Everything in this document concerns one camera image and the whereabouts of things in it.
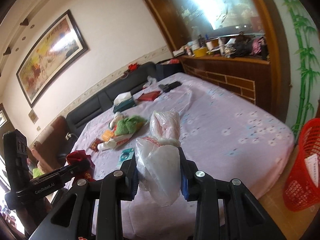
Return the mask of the person's left hand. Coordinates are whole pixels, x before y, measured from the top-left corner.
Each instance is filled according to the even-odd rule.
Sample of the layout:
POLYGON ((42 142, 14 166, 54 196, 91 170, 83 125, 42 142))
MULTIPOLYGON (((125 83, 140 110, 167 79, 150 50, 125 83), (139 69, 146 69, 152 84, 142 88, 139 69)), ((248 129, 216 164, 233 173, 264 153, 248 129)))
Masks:
POLYGON ((39 152, 35 149, 31 149, 32 155, 36 158, 38 161, 38 168, 43 172, 43 173, 49 173, 52 172, 54 169, 44 160, 43 157, 40 156, 39 152))

